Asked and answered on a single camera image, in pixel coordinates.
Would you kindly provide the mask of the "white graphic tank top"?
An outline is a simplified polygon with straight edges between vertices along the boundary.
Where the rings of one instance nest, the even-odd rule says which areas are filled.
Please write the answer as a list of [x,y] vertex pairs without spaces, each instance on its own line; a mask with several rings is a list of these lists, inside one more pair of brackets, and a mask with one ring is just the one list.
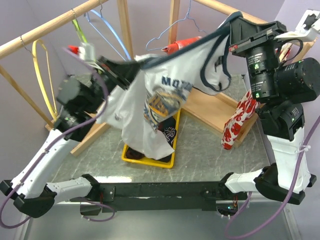
[[171,155],[174,149],[159,125],[186,103],[193,89],[214,96],[230,86],[230,23],[241,16],[232,13],[214,32],[170,55],[136,56],[141,67],[133,82],[127,90],[110,92],[97,121],[120,129],[123,142],[148,158]]

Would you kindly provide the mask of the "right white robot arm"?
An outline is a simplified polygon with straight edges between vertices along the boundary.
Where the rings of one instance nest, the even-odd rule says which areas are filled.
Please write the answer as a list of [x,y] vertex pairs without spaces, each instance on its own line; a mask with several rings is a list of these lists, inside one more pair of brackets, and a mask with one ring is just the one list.
[[303,103],[320,94],[320,64],[312,57],[286,64],[280,51],[289,42],[303,45],[311,32],[288,32],[279,21],[258,24],[241,16],[227,23],[229,50],[246,59],[252,97],[261,104],[256,113],[275,157],[275,163],[255,177],[255,188],[268,199],[299,205],[317,179],[303,152]]

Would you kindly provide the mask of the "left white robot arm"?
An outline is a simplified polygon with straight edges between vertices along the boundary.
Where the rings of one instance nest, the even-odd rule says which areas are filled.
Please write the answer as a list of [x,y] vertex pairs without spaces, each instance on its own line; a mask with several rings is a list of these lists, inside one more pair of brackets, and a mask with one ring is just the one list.
[[48,179],[91,130],[99,117],[98,108],[107,105],[111,91],[116,87],[127,90],[144,63],[115,62],[101,56],[96,66],[86,65],[92,71],[89,86],[74,76],[61,82],[56,99],[63,110],[47,139],[18,176],[0,184],[1,192],[13,200],[17,210],[39,218],[57,203],[72,199],[94,201],[100,197],[101,184],[90,174],[60,183]]

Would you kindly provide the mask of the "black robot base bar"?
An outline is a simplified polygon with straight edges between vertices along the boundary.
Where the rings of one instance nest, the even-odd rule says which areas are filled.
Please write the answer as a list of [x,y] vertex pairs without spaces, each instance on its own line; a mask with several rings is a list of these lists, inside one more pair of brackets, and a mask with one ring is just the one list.
[[217,201],[245,200],[247,193],[232,193],[218,181],[101,183],[86,197],[115,211],[215,211]]

